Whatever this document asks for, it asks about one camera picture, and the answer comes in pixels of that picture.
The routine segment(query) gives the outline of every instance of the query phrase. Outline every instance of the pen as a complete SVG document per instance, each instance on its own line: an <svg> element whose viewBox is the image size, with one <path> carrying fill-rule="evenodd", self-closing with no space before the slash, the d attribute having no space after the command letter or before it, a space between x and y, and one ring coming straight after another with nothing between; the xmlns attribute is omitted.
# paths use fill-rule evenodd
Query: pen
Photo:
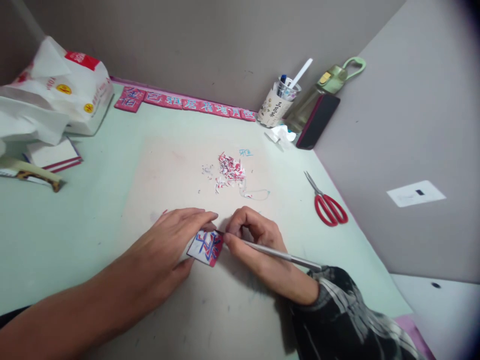
<svg viewBox="0 0 480 360"><path fill-rule="evenodd" d="M303 65L303 67L300 69L300 71L298 72L298 74L295 76L295 78L292 80L292 82L290 83L290 85L288 85L289 88L294 88L295 85L297 85L297 83L299 82L300 78L302 77L302 75L307 71L307 69L310 67L310 64L312 63L313 59L312 58L309 58L305 65Z"/></svg>
<svg viewBox="0 0 480 360"><path fill-rule="evenodd" d="M282 75L282 76L280 77L280 81L281 81L283 84L285 84L285 80L287 80L287 75L284 74L284 75ZM280 90L280 87L281 87L280 84L278 84L278 90L277 90L277 92L276 92L276 95L281 98L283 91Z"/></svg>
<svg viewBox="0 0 480 360"><path fill-rule="evenodd" d="M215 231L222 236L225 235L225 233L223 231L219 231L219 230L215 230ZM281 251L278 251L278 250L274 250L270 247L266 247L266 246L263 246L263 245L258 245L254 242L251 242L251 241L243 240L243 242L245 244L247 244L248 246L250 246L251 248L254 248L255 250L257 250L261 253L272 255L274 257L286 260L290 263L301 265L301 266L303 266L305 268L308 268L310 270L313 270L313 271L322 271L322 266L313 262L313 261L308 261L308 260L302 259L301 257L290 255L289 253L286 253L286 252L281 252Z"/></svg>

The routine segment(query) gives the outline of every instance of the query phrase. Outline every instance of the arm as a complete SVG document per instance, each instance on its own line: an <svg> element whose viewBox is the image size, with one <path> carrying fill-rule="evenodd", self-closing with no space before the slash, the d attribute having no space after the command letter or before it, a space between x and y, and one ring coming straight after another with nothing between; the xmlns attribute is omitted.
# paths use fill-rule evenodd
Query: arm
<svg viewBox="0 0 480 360"><path fill-rule="evenodd" d="M420 359L410 337L389 317L366 307L350 276L338 267L305 274L293 264L243 243L247 227L258 244L287 252L277 225L244 206L224 241L271 290L291 301L301 359Z"/></svg>
<svg viewBox="0 0 480 360"><path fill-rule="evenodd" d="M177 265L198 230L213 231L213 212L174 210L87 282L28 308L0 330L0 359L70 359L126 331L161 305L189 275Z"/></svg>

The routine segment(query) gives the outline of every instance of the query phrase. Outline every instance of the green water bottle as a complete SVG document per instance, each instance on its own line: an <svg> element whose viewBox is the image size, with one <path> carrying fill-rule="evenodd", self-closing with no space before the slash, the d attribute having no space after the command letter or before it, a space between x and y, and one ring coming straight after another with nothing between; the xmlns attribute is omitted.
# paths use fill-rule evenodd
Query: green water bottle
<svg viewBox="0 0 480 360"><path fill-rule="evenodd" d="M346 67L350 63L355 63L360 66L360 68L349 75ZM355 75L360 74L365 69L365 66L367 66L367 63L361 57L351 57L345 61L343 66L333 65L328 69L328 71L321 76L320 80L308 90L303 99L296 104L290 115L286 118L285 125L287 125L288 129L297 134L301 133L319 97L325 93L332 95L337 93L344 86L345 82Z"/></svg>

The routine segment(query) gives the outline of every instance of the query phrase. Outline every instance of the bottle handle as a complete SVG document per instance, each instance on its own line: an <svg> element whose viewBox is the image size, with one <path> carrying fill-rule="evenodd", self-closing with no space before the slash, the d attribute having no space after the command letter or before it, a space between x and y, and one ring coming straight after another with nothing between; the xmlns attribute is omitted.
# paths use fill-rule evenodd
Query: bottle handle
<svg viewBox="0 0 480 360"><path fill-rule="evenodd" d="M357 71L355 71L354 73L348 75L348 77L345 79L345 81L347 81L350 78L353 78L355 75L360 74L365 69L365 67L367 66L367 62L364 59L362 59L361 57L358 57L358 56L354 56L354 57L349 58L347 61L345 61L345 63L343 64L343 68L345 69L349 65L349 63L351 63L351 62L355 62L357 65L360 65L360 68Z"/></svg>

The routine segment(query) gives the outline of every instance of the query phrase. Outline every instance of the pen holder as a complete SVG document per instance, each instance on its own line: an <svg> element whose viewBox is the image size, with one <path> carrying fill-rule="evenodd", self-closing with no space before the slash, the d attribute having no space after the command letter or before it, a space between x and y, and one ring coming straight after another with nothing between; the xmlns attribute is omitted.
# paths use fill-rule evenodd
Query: pen holder
<svg viewBox="0 0 480 360"><path fill-rule="evenodd" d="M285 83L276 81L273 88L268 93L260 111L258 112L258 121L267 128L277 126L282 116L285 115L289 107L293 104L295 97L302 91L300 85L288 87L292 79L287 77Z"/></svg>

